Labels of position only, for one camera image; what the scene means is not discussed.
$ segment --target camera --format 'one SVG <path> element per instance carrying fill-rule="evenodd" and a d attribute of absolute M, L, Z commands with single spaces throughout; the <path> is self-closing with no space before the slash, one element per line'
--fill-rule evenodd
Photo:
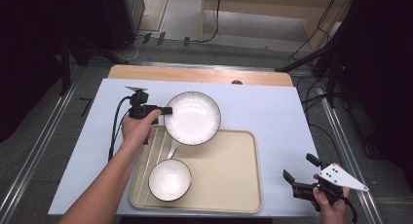
<path fill-rule="evenodd" d="M 129 109 L 129 115 L 134 119 L 143 119 L 145 118 L 152 110 L 159 109 L 161 110 L 162 115 L 172 114 L 172 107 L 160 107 L 158 105 L 148 105 L 149 94 L 146 93 L 146 89 L 143 88 L 134 88 L 127 87 L 134 91 L 134 94 L 131 96 L 130 104 L 131 108 Z M 152 122 L 152 125 L 159 124 L 158 119 Z"/>

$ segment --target metal frame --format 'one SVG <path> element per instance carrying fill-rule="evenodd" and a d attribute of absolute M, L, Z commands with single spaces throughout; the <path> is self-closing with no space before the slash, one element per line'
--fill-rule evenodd
<path fill-rule="evenodd" d="M 79 81 L 79 77 L 83 69 L 80 69 L 78 66 L 75 67 L 73 71 L 73 84 L 69 88 L 66 95 L 61 96 L 57 101 L 56 107 L 53 110 L 51 116 L 49 117 L 48 122 L 43 127 L 42 132 L 37 138 L 36 142 L 33 145 L 30 154 L 28 155 L 24 165 L 22 166 L 18 176 L 13 181 L 9 191 L 6 194 L 6 198 L 0 207 L 0 224 L 9 223 L 12 218 L 13 213 L 28 185 L 30 182 L 31 176 L 33 175 L 37 165 L 46 148 L 49 144 L 50 139 L 52 138 L 53 133 L 55 132 L 56 126 L 60 121 L 60 118 L 67 107 L 67 104 L 70 101 L 71 96 L 74 93 L 75 87 Z"/>
<path fill-rule="evenodd" d="M 320 94 L 324 93 L 323 90 L 320 88 L 318 88 L 318 92 Z M 330 108 L 330 105 L 326 98 L 322 100 L 322 107 L 324 108 L 325 114 L 327 115 L 328 121 L 337 139 L 337 146 L 343 156 L 348 172 L 358 181 L 360 181 L 363 184 L 366 184 L 364 177 L 362 176 L 361 170 L 358 167 L 357 160 L 350 147 L 349 141 L 347 140 L 343 128 L 341 127 L 335 109 Z M 368 223 L 383 223 L 383 220 L 379 214 L 379 210 L 377 209 L 376 203 L 374 202 L 373 195 L 371 195 L 370 192 L 361 191 L 357 191 L 357 194 L 361 202 L 362 208 L 364 209 L 364 213 L 367 217 Z"/>
<path fill-rule="evenodd" d="M 202 64 L 183 64 L 183 63 L 163 63 L 163 62 L 139 62 L 136 65 L 148 65 L 148 66 L 169 66 L 169 67 L 192 67 L 192 68 L 203 68 L 203 69 L 230 69 L 230 70 L 250 70 L 250 71 L 274 71 L 274 68 L 259 68 L 259 67 L 240 67 L 240 66 L 222 66 L 222 65 L 202 65 Z M 27 157 L 23 167 L 21 168 L 18 176 L 14 180 L 12 186 L 7 192 L 6 198 L 0 207 L 0 224 L 8 223 L 19 203 L 21 196 L 23 195 L 25 188 L 27 187 L 31 176 L 33 175 L 37 165 L 39 164 L 48 143 L 56 129 L 56 126 L 70 101 L 71 96 L 79 82 L 81 73 L 83 69 L 76 66 L 73 71 L 73 83 L 69 88 L 66 95 L 62 96 L 56 107 L 51 114 L 48 122 L 43 127 L 39 138 L 37 139 L 33 149 L 31 150 L 29 156 Z M 300 76 L 308 71 L 297 71 L 290 72 L 292 76 Z M 345 133 L 341 127 L 339 118 L 334 109 L 331 109 L 327 100 L 324 98 L 322 100 L 322 106 L 329 120 L 329 123 L 334 131 L 335 137 L 338 141 L 338 147 L 341 151 L 346 165 L 348 166 L 349 173 L 358 179 L 361 183 L 365 184 L 364 178 L 361 174 L 360 168 L 358 167 L 355 156 L 353 155 L 352 149 L 350 148 L 349 142 L 345 136 Z M 373 196 L 370 192 L 360 192 L 357 191 L 358 197 L 360 199 L 361 205 L 364 209 L 366 217 L 369 223 L 383 223 L 377 206 L 375 205 Z"/>

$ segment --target power cord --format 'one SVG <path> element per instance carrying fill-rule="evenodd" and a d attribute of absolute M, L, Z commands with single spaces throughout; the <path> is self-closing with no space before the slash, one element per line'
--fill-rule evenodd
<path fill-rule="evenodd" d="M 312 77 L 314 77 L 314 76 L 310 75 L 310 76 L 303 76 L 303 77 L 301 77 L 300 79 L 298 79 L 297 84 L 295 85 L 295 87 L 297 88 L 297 92 L 298 92 L 298 93 L 301 93 L 301 91 L 298 91 L 298 90 L 299 90 L 299 87 L 300 87 L 300 82 L 301 82 L 302 80 L 306 79 L 306 78 L 312 78 Z"/>
<path fill-rule="evenodd" d="M 306 100 L 309 99 L 311 89 L 312 89 L 321 79 L 322 79 L 322 77 L 319 77 L 318 79 L 316 79 L 316 81 L 307 89 Z M 310 108 L 308 107 L 308 102 L 305 102 L 305 103 L 304 103 L 304 106 L 305 106 L 304 113 L 305 113 L 305 115 L 306 115 L 307 123 L 309 123 L 309 122 L 310 122 L 310 116 L 309 116 L 308 111 L 310 110 Z"/>
<path fill-rule="evenodd" d="M 215 28 L 215 32 L 213 33 L 213 35 L 204 41 L 190 41 L 190 42 L 198 42 L 198 43 L 206 43 L 211 41 L 213 38 L 215 38 L 216 34 L 218 33 L 218 28 L 219 28 L 219 5 L 221 4 L 221 0 L 218 0 L 218 4 L 216 6 L 216 28 Z"/>
<path fill-rule="evenodd" d="M 149 16 L 149 10 L 145 8 L 145 10 L 143 11 L 143 16 L 147 17 Z"/>
<path fill-rule="evenodd" d="M 121 56 L 121 55 L 119 55 L 116 51 L 113 51 L 113 53 L 114 53 L 116 56 L 118 56 L 119 58 L 123 59 L 123 60 L 133 60 L 133 59 L 135 59 L 135 58 L 137 57 L 137 55 L 138 55 L 136 43 L 137 43 L 138 41 L 142 40 L 143 38 L 144 38 L 144 36 L 137 36 L 137 37 L 136 37 L 136 39 L 135 39 L 135 41 L 134 41 L 134 43 L 133 43 L 133 45 L 134 45 L 134 50 L 135 50 L 135 54 L 134 54 L 133 57 L 127 58 L 127 57 Z"/>
<path fill-rule="evenodd" d="M 313 32 L 313 34 L 312 34 L 294 53 L 292 53 L 292 54 L 288 57 L 288 63 L 289 63 L 289 64 L 291 64 L 290 61 L 291 61 L 292 59 L 293 59 L 293 60 L 297 60 L 297 59 L 294 58 L 294 56 L 295 56 L 296 54 L 298 54 L 298 53 L 300 52 L 300 50 L 301 50 L 307 43 L 310 42 L 310 40 L 314 37 L 314 35 L 316 35 L 316 32 L 317 32 L 318 30 L 320 30 L 321 32 L 323 32 L 323 33 L 327 36 L 327 43 L 326 43 L 325 45 L 328 45 L 328 47 L 327 47 L 326 49 L 322 50 L 322 51 L 323 51 L 323 52 L 326 52 L 326 51 L 328 51 L 328 50 L 332 47 L 332 44 L 330 43 L 330 42 L 331 42 L 331 37 L 330 37 L 330 35 L 329 35 L 327 32 L 325 32 L 325 31 L 321 28 L 321 24 L 322 24 L 322 22 L 325 20 L 327 14 L 330 12 L 331 7 L 332 7 L 332 5 L 334 4 L 334 2 L 335 2 L 335 0 L 330 0 L 330 2 L 328 3 L 328 6 L 325 8 L 325 11 L 323 12 L 323 14 L 321 15 L 321 17 L 319 18 L 319 22 L 317 23 L 317 28 L 316 28 L 316 30 Z M 306 65 L 309 66 L 309 67 L 314 67 L 311 63 L 306 63 Z"/>
<path fill-rule="evenodd" d="M 216 25 L 216 32 L 218 34 L 218 42 L 221 40 L 221 34 L 219 34 L 219 30 L 218 30 L 218 11 L 219 8 L 216 11 L 216 16 L 215 16 L 215 11 L 212 12 L 212 16 L 213 16 L 213 20 L 215 21 L 215 25 Z"/>
<path fill-rule="evenodd" d="M 336 142 L 334 141 L 333 137 L 331 137 L 331 135 L 330 135 L 325 129 L 323 129 L 322 127 L 320 127 L 320 126 L 318 126 L 318 125 L 309 124 L 309 126 L 310 126 L 310 127 L 313 127 L 313 128 L 317 128 L 317 129 L 319 129 L 320 131 L 324 132 L 325 135 L 327 135 L 327 137 L 331 140 L 331 142 L 332 142 L 333 145 L 334 145 L 334 148 L 335 148 L 335 150 L 336 150 L 336 152 L 337 152 L 338 161 L 339 161 L 340 165 L 343 166 L 343 161 L 341 160 L 340 152 L 338 151 L 337 144 L 336 144 Z"/>
<path fill-rule="evenodd" d="M 122 124 L 122 121 L 121 121 L 119 123 L 118 129 L 116 130 L 116 126 L 117 126 L 117 123 L 118 123 L 119 110 L 121 109 L 121 106 L 122 106 L 123 102 L 127 99 L 131 99 L 131 97 L 126 96 L 126 97 L 122 98 L 122 100 L 118 104 L 118 108 L 116 108 L 115 119 L 113 121 L 112 137 L 111 137 L 111 140 L 110 140 L 109 156 L 108 156 L 108 160 L 107 160 L 108 162 L 113 157 L 113 150 L 114 150 L 114 147 L 115 147 L 115 141 L 116 141 L 116 138 L 117 138 L 118 133 L 119 133 L 119 129 L 121 128 L 121 124 Z"/>
<path fill-rule="evenodd" d="M 352 210 L 352 214 L 353 214 L 352 224 L 356 224 L 358 220 L 358 214 L 357 214 L 355 207 L 352 205 L 352 203 L 350 202 L 348 198 L 340 197 L 340 199 L 343 200 L 344 203 Z"/>

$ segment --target table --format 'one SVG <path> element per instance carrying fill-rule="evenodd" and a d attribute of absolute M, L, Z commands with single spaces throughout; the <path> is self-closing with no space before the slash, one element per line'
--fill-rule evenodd
<path fill-rule="evenodd" d="M 305 160 L 307 153 L 316 155 L 317 152 L 298 94 L 295 88 L 291 87 L 288 75 L 260 71 L 116 65 L 108 77 L 110 79 L 103 80 L 97 92 L 49 214 L 64 214 L 107 163 L 107 135 L 110 135 L 114 114 L 113 108 L 108 106 L 116 108 L 122 97 L 131 94 L 131 91 L 125 89 L 127 83 L 149 88 L 148 103 L 161 106 L 168 104 L 176 93 L 188 90 L 210 95 L 220 107 L 223 116 L 222 129 L 246 130 L 255 135 L 263 202 L 262 208 L 256 213 L 136 208 L 129 201 L 131 178 L 119 205 L 118 214 L 227 217 L 317 215 L 309 202 L 292 197 L 291 187 L 282 178 L 282 170 L 285 168 L 297 181 L 313 183 L 313 174 L 318 172 Z M 197 82 L 183 81 L 188 79 Z M 234 79 L 241 80 L 244 85 L 227 83 Z M 245 111 L 251 110 L 251 106 L 256 112 L 245 114 Z M 125 107 L 121 112 L 127 110 L 128 106 Z M 122 137 L 118 136 L 115 151 L 121 141 Z"/>
<path fill-rule="evenodd" d="M 335 0 L 320 25 L 325 33 L 318 30 L 312 36 L 329 2 L 330 0 L 221 0 L 219 11 L 301 19 L 306 35 L 310 39 L 309 43 L 315 51 L 325 39 L 325 33 L 328 33 L 335 23 L 341 21 L 347 14 L 352 0 Z M 204 10 L 216 11 L 216 7 L 217 0 L 202 0 L 201 37 L 204 34 Z"/>

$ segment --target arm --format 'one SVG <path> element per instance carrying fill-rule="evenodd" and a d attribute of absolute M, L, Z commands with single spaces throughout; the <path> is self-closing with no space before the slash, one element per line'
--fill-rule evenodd
<path fill-rule="evenodd" d="M 334 205 L 330 205 L 327 197 L 318 187 L 313 189 L 313 194 L 321 208 L 319 213 L 320 224 L 344 224 L 346 221 L 346 204 L 343 200 L 338 200 Z M 350 188 L 343 187 L 343 196 L 348 198 L 349 194 Z"/>
<path fill-rule="evenodd" d="M 143 141 L 151 134 L 151 123 L 160 116 L 154 110 L 142 120 L 124 118 L 124 141 L 115 156 L 59 223 L 113 223 L 116 210 L 131 176 L 133 165 L 143 152 Z"/>

